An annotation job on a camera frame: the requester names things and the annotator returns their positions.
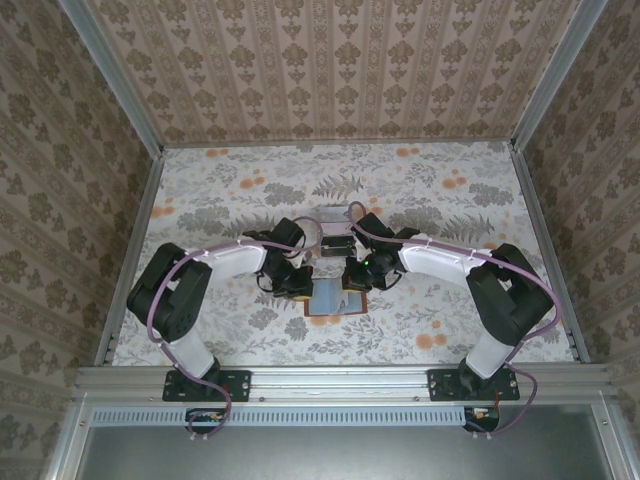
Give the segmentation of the aluminium mounting rail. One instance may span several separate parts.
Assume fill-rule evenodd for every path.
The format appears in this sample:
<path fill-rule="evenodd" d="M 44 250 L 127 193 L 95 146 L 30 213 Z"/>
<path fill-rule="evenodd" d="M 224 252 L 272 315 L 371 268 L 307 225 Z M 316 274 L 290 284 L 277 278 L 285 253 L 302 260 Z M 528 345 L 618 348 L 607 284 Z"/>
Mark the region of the aluminium mounting rail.
<path fill-rule="evenodd" d="M 250 404 L 427 404 L 432 372 L 443 365 L 283 367 L 248 366 Z M 517 368 L 538 382 L 538 404 L 591 404 L 615 396 L 606 368 L 584 363 L 525 363 Z M 87 367 L 78 371 L 72 400 L 96 405 L 159 405 L 171 369 Z"/>

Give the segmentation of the grey metal sheet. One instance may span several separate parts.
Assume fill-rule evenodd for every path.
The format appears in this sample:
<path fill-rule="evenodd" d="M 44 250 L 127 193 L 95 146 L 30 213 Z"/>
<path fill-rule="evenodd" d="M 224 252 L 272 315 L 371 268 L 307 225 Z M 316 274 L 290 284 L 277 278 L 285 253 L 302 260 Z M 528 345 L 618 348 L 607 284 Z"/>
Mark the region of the grey metal sheet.
<path fill-rule="evenodd" d="M 98 428 L 78 480 L 613 480 L 588 434 L 456 428 Z"/>

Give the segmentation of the aluminium side rail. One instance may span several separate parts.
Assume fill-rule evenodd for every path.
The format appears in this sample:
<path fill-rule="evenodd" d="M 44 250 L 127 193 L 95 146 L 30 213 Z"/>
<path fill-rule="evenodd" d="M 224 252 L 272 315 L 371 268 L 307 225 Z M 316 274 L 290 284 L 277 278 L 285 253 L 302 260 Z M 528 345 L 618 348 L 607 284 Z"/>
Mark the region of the aluminium side rail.
<path fill-rule="evenodd" d="M 530 220 L 544 261 L 550 285 L 558 296 L 560 305 L 563 309 L 562 321 L 565 327 L 565 332 L 570 340 L 574 357 L 581 363 L 590 363 L 591 358 L 544 219 L 543 210 L 538 200 L 534 183 L 527 168 L 525 157 L 520 150 L 510 143 L 508 143 L 508 147 L 514 170 L 520 184 L 521 192 L 529 211 Z"/>
<path fill-rule="evenodd" d="M 93 365 L 108 364 L 113 356 L 110 345 L 117 340 L 117 334 L 125 318 L 126 300 L 133 286 L 134 277 L 144 245 L 144 239 L 151 219 L 154 202 L 159 190 L 165 160 L 163 156 L 152 161 L 139 210 L 133 225 L 131 237 L 106 317 L 100 343 Z"/>

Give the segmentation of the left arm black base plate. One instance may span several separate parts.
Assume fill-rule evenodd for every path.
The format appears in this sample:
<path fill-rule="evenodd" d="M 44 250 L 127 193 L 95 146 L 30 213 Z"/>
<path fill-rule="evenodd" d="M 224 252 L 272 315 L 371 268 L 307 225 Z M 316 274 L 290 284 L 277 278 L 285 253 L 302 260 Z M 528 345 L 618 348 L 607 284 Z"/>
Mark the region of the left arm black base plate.
<path fill-rule="evenodd" d="M 205 375 L 204 380 L 225 390 L 232 401 L 247 402 L 251 389 L 249 370 L 218 370 Z M 224 402 L 222 393 L 210 386 L 194 382 L 178 370 L 166 374 L 162 400 L 165 402 Z"/>

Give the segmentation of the clear acrylic box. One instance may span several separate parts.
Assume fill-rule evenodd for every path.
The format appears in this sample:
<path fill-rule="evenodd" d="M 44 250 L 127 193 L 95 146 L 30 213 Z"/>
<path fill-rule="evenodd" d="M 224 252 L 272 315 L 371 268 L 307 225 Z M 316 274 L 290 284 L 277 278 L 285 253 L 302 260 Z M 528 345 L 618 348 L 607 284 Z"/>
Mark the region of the clear acrylic box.
<path fill-rule="evenodd" d="M 330 257 L 354 257 L 356 255 L 355 238 L 348 218 L 348 207 L 324 206 L 317 208 L 317 220 L 323 230 L 320 255 Z"/>

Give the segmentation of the brown leather card holder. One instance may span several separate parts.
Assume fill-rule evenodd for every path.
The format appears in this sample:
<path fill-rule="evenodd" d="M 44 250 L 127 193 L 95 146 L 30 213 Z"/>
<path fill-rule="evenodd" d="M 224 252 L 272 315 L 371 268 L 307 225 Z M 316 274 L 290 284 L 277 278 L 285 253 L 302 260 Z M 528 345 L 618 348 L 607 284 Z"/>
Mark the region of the brown leather card holder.
<path fill-rule="evenodd" d="M 311 299 L 303 302 L 307 317 L 348 316 L 366 314 L 367 297 L 343 291 L 340 278 L 313 279 Z"/>

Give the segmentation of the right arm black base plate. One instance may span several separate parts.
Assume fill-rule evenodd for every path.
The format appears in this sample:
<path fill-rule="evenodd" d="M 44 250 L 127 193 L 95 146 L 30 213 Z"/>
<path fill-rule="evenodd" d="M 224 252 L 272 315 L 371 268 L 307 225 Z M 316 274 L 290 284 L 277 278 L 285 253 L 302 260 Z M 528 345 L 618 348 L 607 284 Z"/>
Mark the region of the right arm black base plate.
<path fill-rule="evenodd" d="M 515 401 L 520 399 L 515 374 L 508 368 L 482 379 L 473 372 L 458 369 L 431 369 L 427 372 L 432 401 Z"/>

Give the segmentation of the dark card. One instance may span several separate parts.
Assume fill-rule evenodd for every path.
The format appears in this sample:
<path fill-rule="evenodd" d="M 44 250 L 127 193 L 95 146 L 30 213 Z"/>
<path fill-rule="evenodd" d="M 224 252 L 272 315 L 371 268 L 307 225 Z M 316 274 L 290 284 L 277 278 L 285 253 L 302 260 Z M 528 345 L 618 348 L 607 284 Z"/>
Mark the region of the dark card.
<path fill-rule="evenodd" d="M 349 257 L 352 256 L 353 239 L 351 237 L 327 237 L 321 243 L 322 257 Z"/>

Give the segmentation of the aluminium corner post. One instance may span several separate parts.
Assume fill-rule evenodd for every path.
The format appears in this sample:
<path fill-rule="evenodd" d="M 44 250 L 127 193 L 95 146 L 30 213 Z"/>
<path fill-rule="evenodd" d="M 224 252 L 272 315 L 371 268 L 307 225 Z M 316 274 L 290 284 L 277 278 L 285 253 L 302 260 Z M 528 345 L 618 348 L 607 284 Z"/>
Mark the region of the aluminium corner post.
<path fill-rule="evenodd" d="M 114 93 L 151 160 L 157 161 L 162 155 L 163 141 L 87 1 L 59 0 L 59 3 Z"/>
<path fill-rule="evenodd" d="M 511 137 L 523 151 L 574 64 L 608 0 L 580 0 Z"/>

